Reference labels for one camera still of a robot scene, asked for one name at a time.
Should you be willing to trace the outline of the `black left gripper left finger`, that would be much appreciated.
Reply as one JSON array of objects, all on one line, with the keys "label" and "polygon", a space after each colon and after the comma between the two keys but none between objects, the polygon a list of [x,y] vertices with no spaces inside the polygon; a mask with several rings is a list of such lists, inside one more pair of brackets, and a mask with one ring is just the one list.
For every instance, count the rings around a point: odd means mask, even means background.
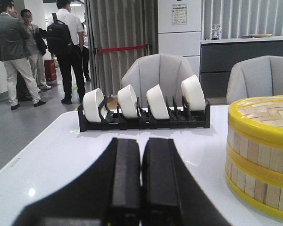
[{"label": "black left gripper left finger", "polygon": [[140,151],[136,140],[113,138],[79,177],[27,205],[15,226],[137,226]]}]

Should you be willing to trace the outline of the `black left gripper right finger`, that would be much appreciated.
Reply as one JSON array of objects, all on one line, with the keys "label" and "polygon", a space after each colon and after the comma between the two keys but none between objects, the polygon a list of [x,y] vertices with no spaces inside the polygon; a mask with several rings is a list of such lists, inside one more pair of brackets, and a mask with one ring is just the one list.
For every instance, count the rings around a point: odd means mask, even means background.
[{"label": "black left gripper right finger", "polygon": [[188,171],[172,139],[147,141],[142,160],[142,225],[229,225]]}]

